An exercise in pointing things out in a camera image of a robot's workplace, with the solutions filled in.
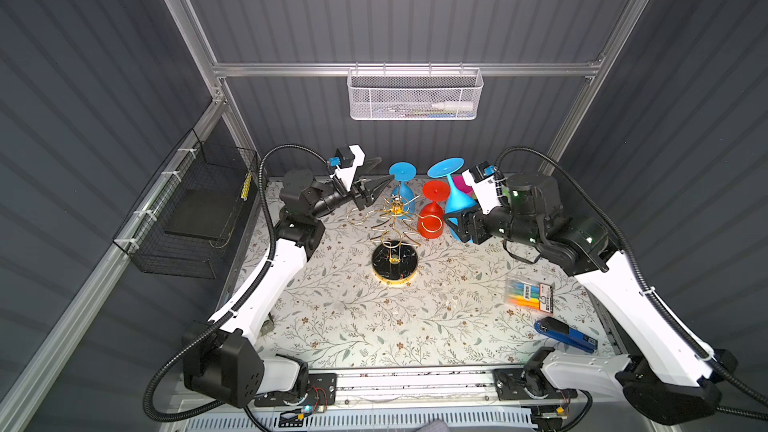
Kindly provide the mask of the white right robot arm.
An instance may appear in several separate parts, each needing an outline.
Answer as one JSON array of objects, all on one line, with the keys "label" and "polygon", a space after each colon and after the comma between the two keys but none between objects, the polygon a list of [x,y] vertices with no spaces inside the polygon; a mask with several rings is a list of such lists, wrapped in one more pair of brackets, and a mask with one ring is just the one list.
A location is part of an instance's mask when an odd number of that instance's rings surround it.
[{"label": "white right robot arm", "polygon": [[725,410],[717,384],[731,379],[735,359],[693,334],[642,281],[629,245],[607,219],[567,216],[551,176],[506,177],[482,163],[462,177],[474,196],[446,213],[459,240],[497,237],[533,247],[595,297],[638,349],[605,358],[542,347],[522,374],[533,396],[556,389],[611,396],[664,425]]}]

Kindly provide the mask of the magenta wine glass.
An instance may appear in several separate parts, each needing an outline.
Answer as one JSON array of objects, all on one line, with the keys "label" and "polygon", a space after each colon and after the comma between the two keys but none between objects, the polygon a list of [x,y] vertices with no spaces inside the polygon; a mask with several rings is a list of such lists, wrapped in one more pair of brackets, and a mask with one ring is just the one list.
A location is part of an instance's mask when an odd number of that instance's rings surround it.
[{"label": "magenta wine glass", "polygon": [[471,186],[469,186],[465,181],[464,178],[461,175],[455,175],[452,177],[452,181],[455,185],[455,187],[461,191],[462,193],[472,196],[474,194],[474,191]]}]

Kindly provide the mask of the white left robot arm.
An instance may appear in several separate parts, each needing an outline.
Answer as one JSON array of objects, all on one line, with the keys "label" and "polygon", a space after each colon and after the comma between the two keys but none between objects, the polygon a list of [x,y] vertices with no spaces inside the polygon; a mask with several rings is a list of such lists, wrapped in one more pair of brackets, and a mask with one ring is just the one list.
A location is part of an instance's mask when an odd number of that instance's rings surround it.
[{"label": "white left robot arm", "polygon": [[273,230],[268,251],[210,317],[219,328],[201,340],[190,334],[183,341],[191,348],[182,359],[187,389],[237,408],[267,394],[290,400],[306,396],[307,364],[285,355],[260,356],[257,341],[277,299],[319,247],[323,217],[347,203],[360,210],[372,206],[392,181],[391,176],[365,178],[380,162],[366,157],[359,146],[349,146],[331,158],[333,173],[326,182],[316,180],[308,169],[285,174],[279,219],[268,223]]}]

